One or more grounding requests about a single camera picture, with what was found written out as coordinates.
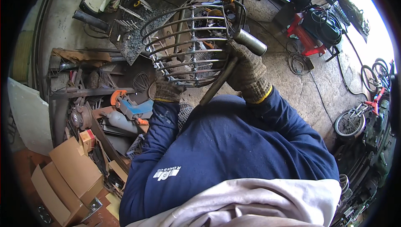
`red stool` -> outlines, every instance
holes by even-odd
[[[301,21],[301,19],[303,18],[303,14],[302,13],[296,13],[294,15],[294,21],[291,23],[291,25],[289,26],[289,28],[287,29],[287,37],[295,34],[299,40],[301,41],[302,45],[305,47],[305,50],[302,52],[302,55],[304,56],[309,56],[309,55],[313,55],[316,53],[322,53],[325,54],[326,53],[326,46],[324,46],[324,44],[320,47],[318,47],[316,45],[316,40],[314,40],[309,33],[303,29],[303,27],[301,25],[298,25],[298,23]]]

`bicycle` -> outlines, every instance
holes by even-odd
[[[358,107],[353,107],[340,114],[334,122],[334,129],[337,134],[346,138],[357,138],[363,132],[366,124],[365,112],[372,109],[373,114],[378,116],[378,102],[385,90],[382,87],[379,94],[374,96],[373,101],[363,101]]]
[[[367,65],[363,65],[360,70],[360,76],[362,83],[371,94],[377,94],[379,88],[381,87],[385,88],[385,93],[390,92],[390,72],[388,71],[387,63],[383,59],[376,59],[375,63],[372,65],[372,68]]]

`hand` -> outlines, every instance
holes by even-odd
[[[228,51],[230,55],[238,57],[239,63],[227,83],[234,90],[241,91],[246,102],[261,103],[272,91],[262,57],[253,54],[246,46],[234,40],[229,42]]]
[[[165,67],[181,64],[178,60],[173,60],[164,64]],[[185,71],[185,66],[173,67],[167,69],[168,73]],[[188,74],[179,75],[178,78],[188,78]],[[156,94],[154,99],[161,102],[173,102],[179,103],[181,99],[181,93],[185,91],[182,86],[176,85],[174,82],[169,82],[166,77],[163,76],[163,72],[156,70]]]

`red bicycle frame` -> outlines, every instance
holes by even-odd
[[[364,104],[370,105],[370,106],[373,107],[372,111],[373,111],[373,113],[374,113],[376,116],[378,116],[378,102],[379,102],[379,100],[381,99],[381,96],[383,95],[383,93],[384,93],[385,90],[386,90],[386,88],[382,87],[380,93],[379,93],[379,94],[376,94],[376,95],[374,96],[374,99],[373,99],[372,102],[370,102],[370,101],[365,101],[365,102],[363,102]]]

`bicycle wheel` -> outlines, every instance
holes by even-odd
[[[334,129],[337,134],[343,137],[354,137],[357,138],[365,127],[365,116],[362,113],[361,116],[355,116],[353,113],[355,110],[346,110],[338,116],[334,122]]]
[[[378,77],[369,66],[362,65],[360,78],[362,79],[363,85],[365,85],[366,89],[371,94],[377,94],[378,89],[375,84],[378,83]]]
[[[384,60],[381,59],[381,58],[377,58],[374,62],[375,62],[375,63],[377,63],[377,62],[383,63],[384,66],[386,66],[386,69],[387,69],[387,72],[388,72],[388,66],[387,66],[386,61],[384,61]]]
[[[372,65],[372,69],[373,72],[377,75],[378,79],[380,79],[383,87],[389,90],[391,87],[391,80],[387,67],[380,61],[375,62]]]

